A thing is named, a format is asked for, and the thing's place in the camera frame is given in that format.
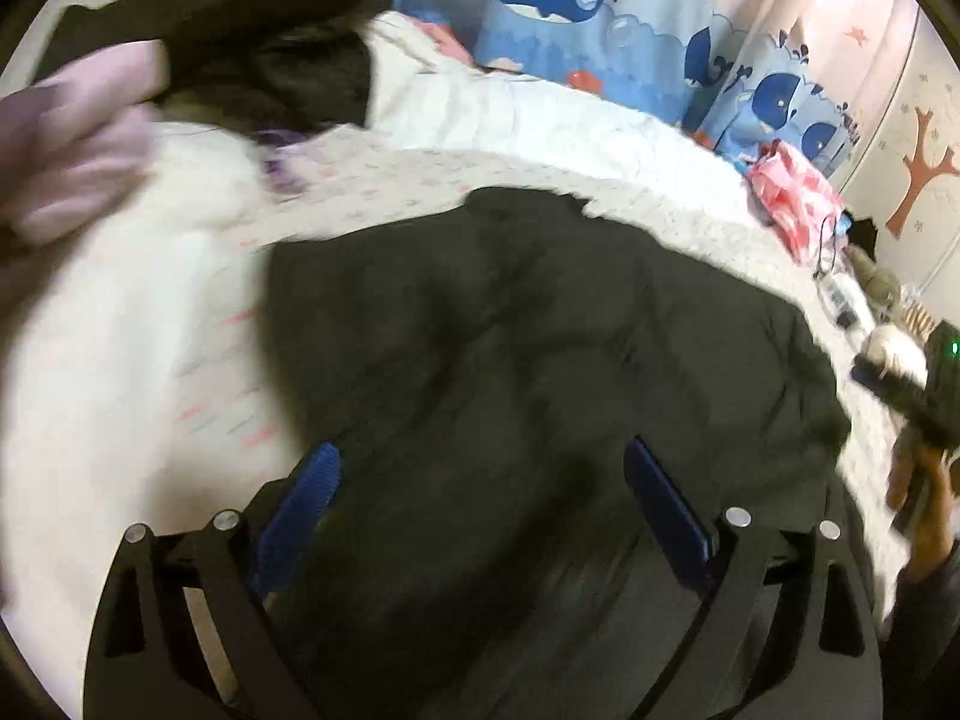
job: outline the bed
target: bed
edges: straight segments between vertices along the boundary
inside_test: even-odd
[[[56,9],[72,1],[109,0],[49,1],[0,92],[27,79]],[[123,529],[192,529],[218,509],[242,509],[304,453],[256,343],[262,248],[437,213],[491,183],[591,197],[587,213],[642,225],[803,308],[851,415],[840,467],[864,514],[878,587],[888,590],[904,560],[882,504],[895,426],[848,382],[853,348],[824,314],[809,271],[755,220],[736,170],[645,114],[469,69],[398,14],[378,17],[366,39],[370,130],[341,127],[300,146],[290,159],[303,194],[272,194],[239,136],[158,125],[148,181],[83,237],[13,345],[3,620],[66,713],[80,717],[89,627]],[[426,95],[443,100],[432,116],[419,105]]]

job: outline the cable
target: cable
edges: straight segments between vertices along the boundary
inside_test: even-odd
[[[823,263],[824,263],[824,227],[827,226],[827,220],[830,220],[831,218],[833,219],[833,232],[832,232],[832,234],[830,235],[830,238],[833,240],[833,258],[832,258],[832,260],[830,260],[829,270],[828,270],[828,271],[824,271],[824,268],[823,268]],[[839,221],[839,217],[838,217],[837,214],[827,214],[827,215],[824,217],[824,220],[820,222],[820,243],[819,243],[819,245],[818,245],[818,247],[817,247],[817,272],[816,272],[816,274],[813,274],[813,277],[814,277],[815,279],[819,279],[819,278],[822,278],[823,276],[826,276],[826,275],[828,275],[828,274],[832,274],[832,273],[833,273],[833,269],[836,267],[836,264],[837,264],[837,240],[836,240],[836,239],[837,239],[837,223],[838,223],[838,221]]]

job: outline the pink cloth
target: pink cloth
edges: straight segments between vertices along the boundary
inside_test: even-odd
[[[151,105],[125,108],[28,179],[11,204],[17,234],[34,245],[48,244],[123,199],[154,153],[153,114]]]
[[[790,254],[802,265],[816,256],[821,230],[833,234],[843,201],[798,148],[774,141],[747,171],[757,199],[774,220]],[[825,218],[832,221],[824,224]]]
[[[106,213],[140,180],[152,157],[152,108],[167,83],[160,41],[126,43],[71,62],[38,87],[29,170],[2,215],[24,241],[43,245]],[[0,115],[10,108],[0,100]]]
[[[450,29],[449,26],[440,25],[439,23],[422,22],[420,19],[414,19],[412,17],[409,18],[420,29],[424,30],[426,34],[433,38],[437,44],[438,52],[443,56],[449,56],[451,59],[456,59],[458,62],[467,65],[467,67],[473,67],[473,57],[470,56],[470,52],[460,45],[460,42],[453,36],[453,30]]]

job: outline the bolt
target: bolt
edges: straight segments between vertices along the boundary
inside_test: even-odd
[[[131,525],[127,528],[127,532],[123,534],[123,538],[126,538],[131,544],[136,544],[138,541],[143,541],[146,535],[147,526],[142,522],[137,522],[136,525]]]
[[[820,523],[820,535],[827,541],[837,541],[837,538],[840,538],[840,533],[840,526],[832,520],[824,519]]]
[[[731,506],[724,512],[724,517],[734,528],[746,528],[754,520],[747,509],[741,509],[739,506]]]
[[[218,531],[232,531],[240,524],[240,514],[233,509],[224,509],[213,518],[213,527]]]

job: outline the clothing pile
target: clothing pile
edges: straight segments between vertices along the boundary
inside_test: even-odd
[[[371,60],[355,30],[388,0],[118,0],[64,11],[40,60],[43,79],[101,47],[160,40],[168,118],[245,135],[364,123]]]
[[[268,346],[343,457],[271,606],[321,716],[630,716],[699,608],[624,483],[635,435],[716,514],[822,517],[850,423],[802,313],[583,205],[481,189],[272,250]]]

